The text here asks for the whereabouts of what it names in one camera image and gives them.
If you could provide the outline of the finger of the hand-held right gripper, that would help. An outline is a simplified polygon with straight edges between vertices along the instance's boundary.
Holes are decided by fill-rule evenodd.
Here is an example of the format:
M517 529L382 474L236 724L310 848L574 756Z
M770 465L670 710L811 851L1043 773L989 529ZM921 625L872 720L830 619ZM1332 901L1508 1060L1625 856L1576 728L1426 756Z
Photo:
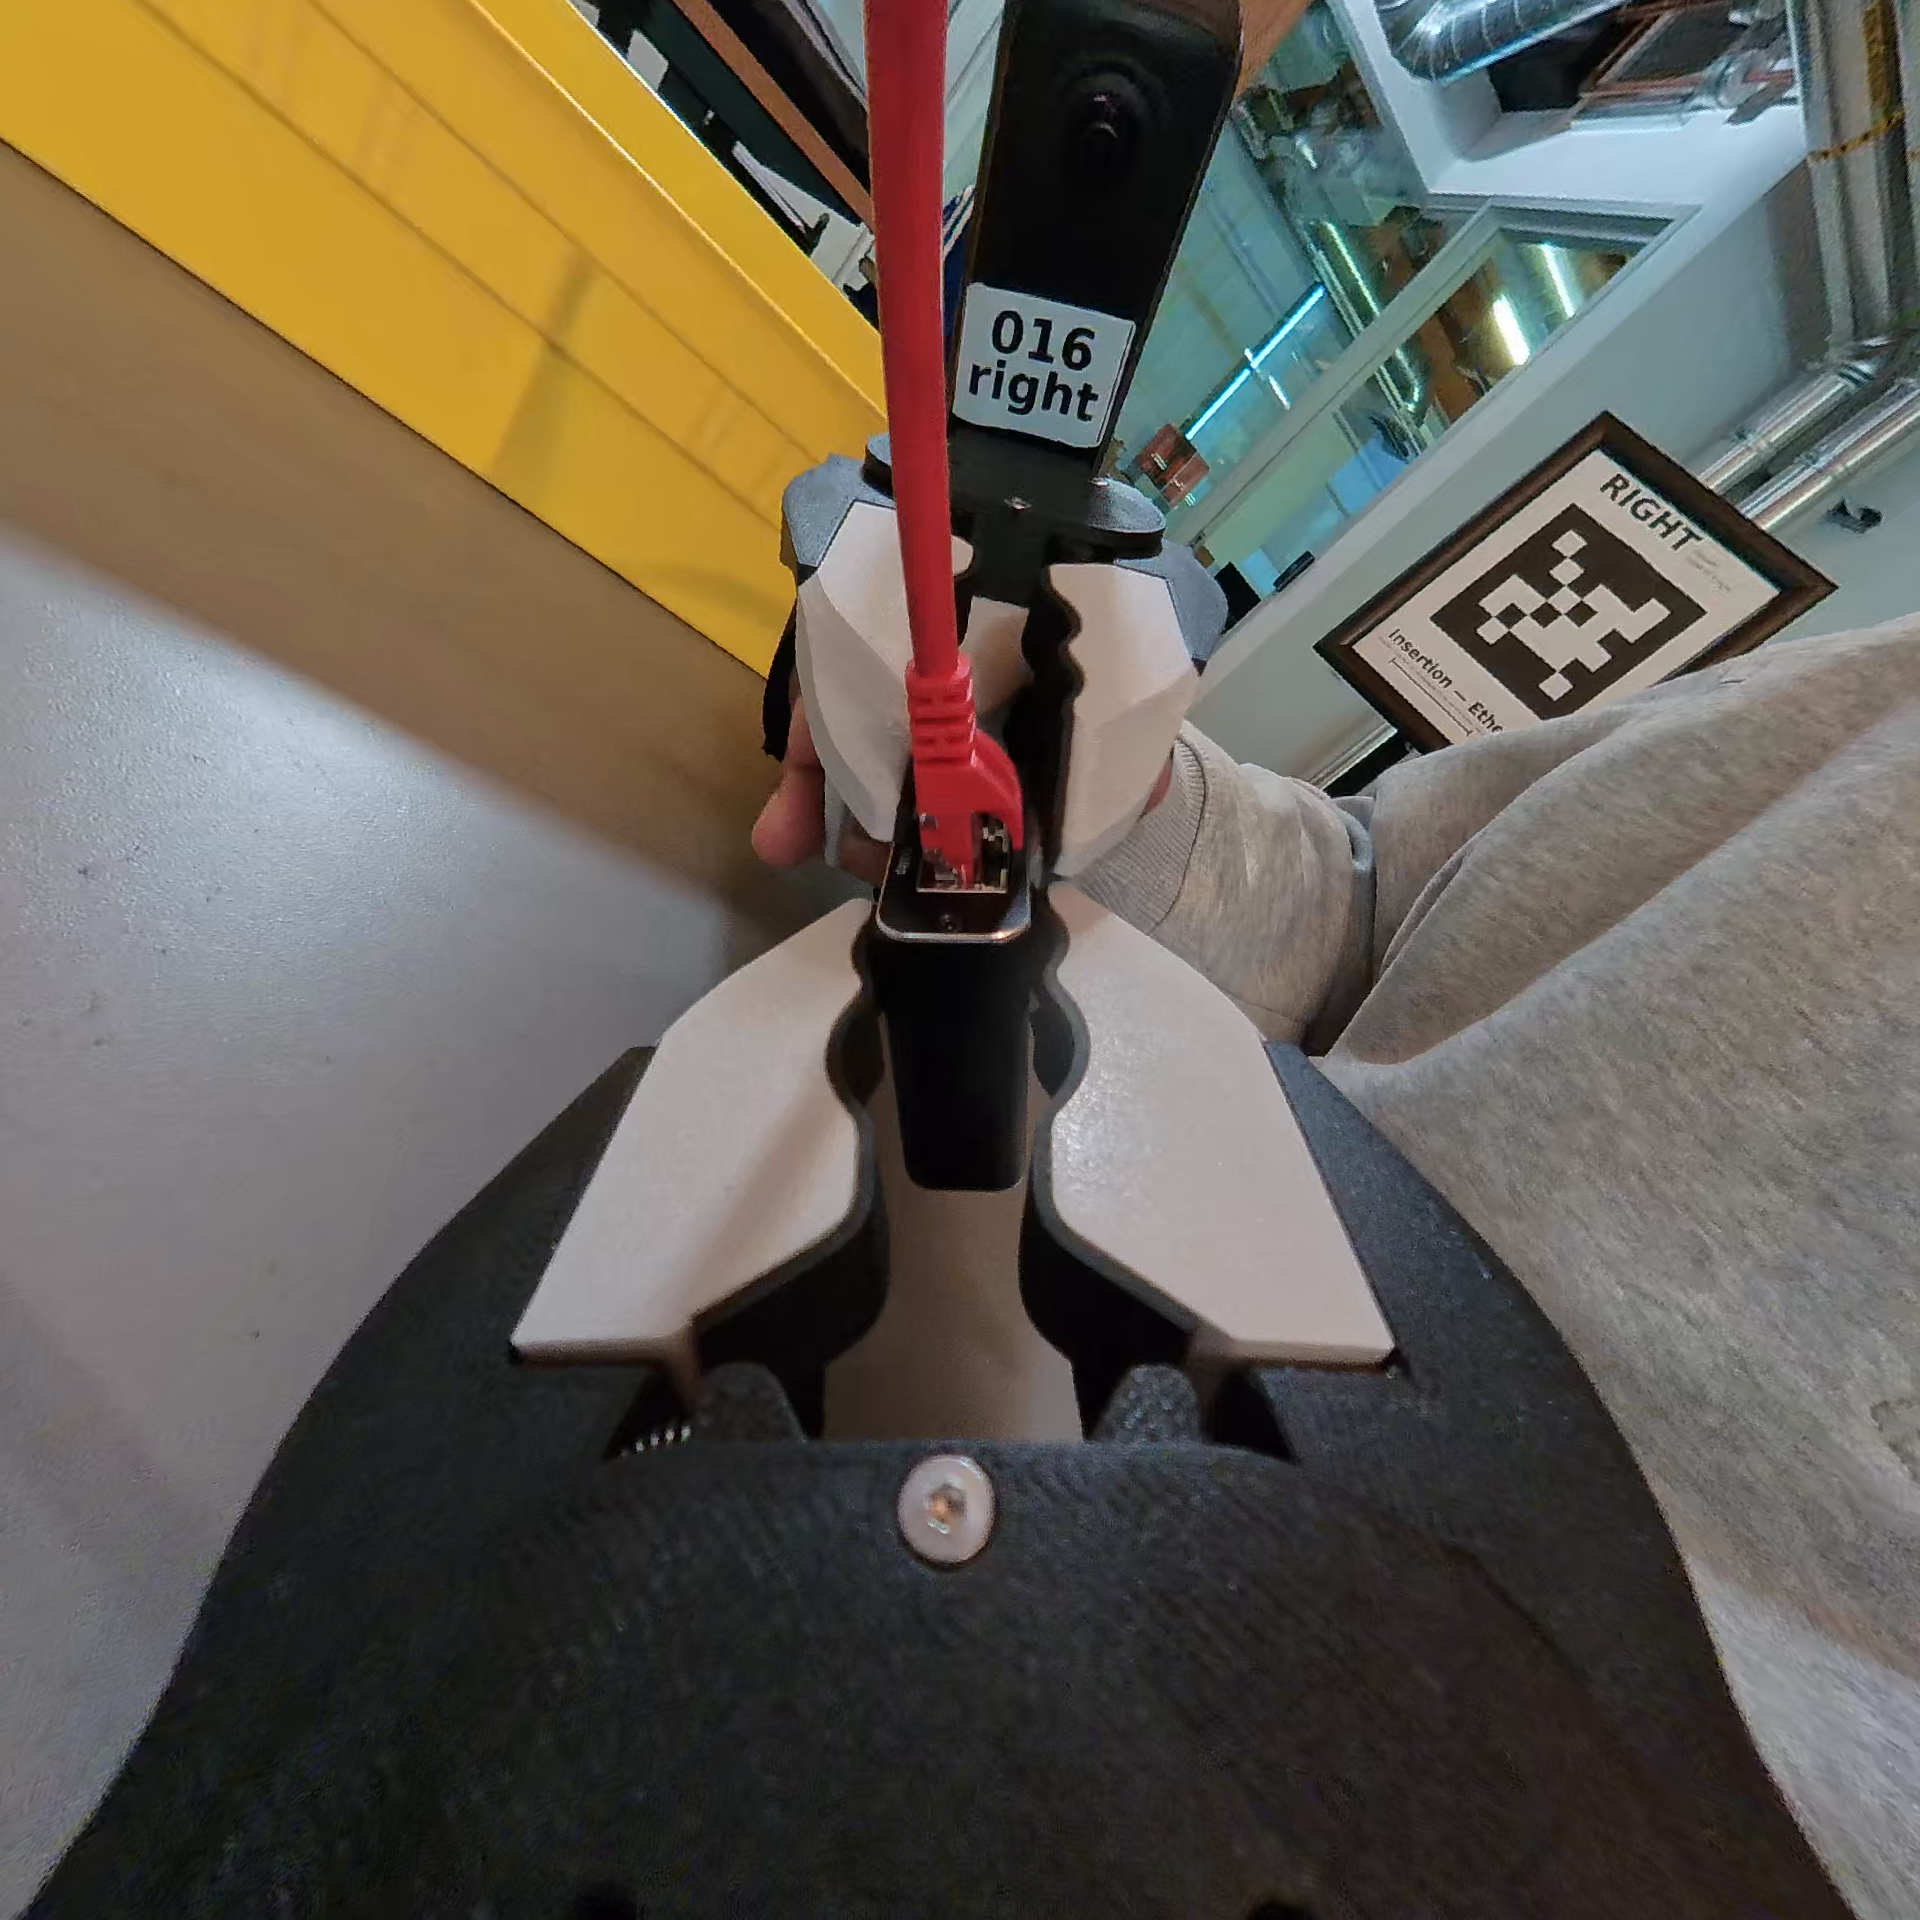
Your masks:
M1154 569L1069 562L1048 572L1069 616L1067 734L1051 873L1067 881L1147 814L1198 691L1173 582Z
M778 696L805 700L811 740L838 798L892 844L912 778L905 675L915 661L897 506L861 465L819 465L782 497L785 553L798 578L796 661Z

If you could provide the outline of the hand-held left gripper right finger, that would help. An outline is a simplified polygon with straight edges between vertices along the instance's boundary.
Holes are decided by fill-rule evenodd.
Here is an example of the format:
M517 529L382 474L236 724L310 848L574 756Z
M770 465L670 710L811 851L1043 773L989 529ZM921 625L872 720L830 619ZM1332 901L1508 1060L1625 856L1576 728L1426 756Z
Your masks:
M1048 896L1024 1310L1080 1405L1139 1364L1376 1369L1394 1338L1264 1034L1076 886Z

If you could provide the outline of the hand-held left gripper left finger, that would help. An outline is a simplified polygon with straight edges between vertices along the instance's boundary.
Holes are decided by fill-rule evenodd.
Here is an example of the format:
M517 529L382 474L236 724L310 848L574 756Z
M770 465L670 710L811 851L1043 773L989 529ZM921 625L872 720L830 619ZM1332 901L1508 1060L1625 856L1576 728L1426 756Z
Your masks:
M702 1366L702 1334L856 1213L858 1117L828 1048L856 1008L848 901L664 1034L512 1330L529 1362Z

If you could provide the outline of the black ethernet splitter box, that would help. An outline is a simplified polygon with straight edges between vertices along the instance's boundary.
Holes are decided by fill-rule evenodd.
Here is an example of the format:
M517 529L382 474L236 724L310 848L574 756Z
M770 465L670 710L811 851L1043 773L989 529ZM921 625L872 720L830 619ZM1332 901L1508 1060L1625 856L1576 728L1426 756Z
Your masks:
M1006 829L982 836L977 882L963 886L923 853L904 800L868 938L904 1165L929 1190L1010 1190L1028 1154L1036 889Z

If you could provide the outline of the yellow plastic bin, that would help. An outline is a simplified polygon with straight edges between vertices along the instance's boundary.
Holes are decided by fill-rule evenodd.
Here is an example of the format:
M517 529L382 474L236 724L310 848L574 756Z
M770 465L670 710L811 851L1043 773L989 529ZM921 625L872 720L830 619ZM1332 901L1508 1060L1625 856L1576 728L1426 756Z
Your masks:
M755 672L881 344L572 5L2 8L2 134Z

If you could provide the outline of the person's right forearm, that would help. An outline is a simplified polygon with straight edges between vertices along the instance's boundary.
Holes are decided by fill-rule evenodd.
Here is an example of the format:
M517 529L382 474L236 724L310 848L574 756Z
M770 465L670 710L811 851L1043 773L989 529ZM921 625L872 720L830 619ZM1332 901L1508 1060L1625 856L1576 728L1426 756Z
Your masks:
M1374 798L1238 763L1181 724L1136 825L1075 884L1186 961L1269 1041L1332 1048L1371 984Z

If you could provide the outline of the person's right hand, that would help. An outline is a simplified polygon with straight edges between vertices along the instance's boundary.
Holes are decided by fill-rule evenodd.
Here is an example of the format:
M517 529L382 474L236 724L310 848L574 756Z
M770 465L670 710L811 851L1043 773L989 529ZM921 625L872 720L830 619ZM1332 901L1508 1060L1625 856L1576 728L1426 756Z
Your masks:
M833 787L802 697L790 705L780 776L755 824L753 851L778 872L819 860L873 889L889 869L886 844L864 829Z

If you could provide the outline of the framed marker sign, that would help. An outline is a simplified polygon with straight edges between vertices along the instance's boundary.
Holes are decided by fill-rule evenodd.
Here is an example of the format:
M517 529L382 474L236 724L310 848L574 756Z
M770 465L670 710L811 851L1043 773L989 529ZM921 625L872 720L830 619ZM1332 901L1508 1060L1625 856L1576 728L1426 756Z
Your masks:
M1745 656L1836 582L1612 414L1315 652L1417 752L1592 714Z

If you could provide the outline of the person's grey sweatshirt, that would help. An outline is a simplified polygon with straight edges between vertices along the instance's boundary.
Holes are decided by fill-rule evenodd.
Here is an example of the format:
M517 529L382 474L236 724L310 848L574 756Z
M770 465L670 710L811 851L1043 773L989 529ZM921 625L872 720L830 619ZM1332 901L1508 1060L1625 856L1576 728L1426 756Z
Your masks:
M1328 1075L1532 1289L1866 1915L1915 1915L1915 617L1332 809Z

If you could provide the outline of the silver ventilation ducts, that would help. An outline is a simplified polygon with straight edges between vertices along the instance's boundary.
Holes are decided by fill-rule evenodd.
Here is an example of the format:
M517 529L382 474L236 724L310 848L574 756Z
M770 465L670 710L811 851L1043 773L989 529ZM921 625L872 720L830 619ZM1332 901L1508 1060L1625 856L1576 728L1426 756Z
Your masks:
M1523 377L1785 526L1915 433L1915 5L1352 5L1414 176L1649 217Z

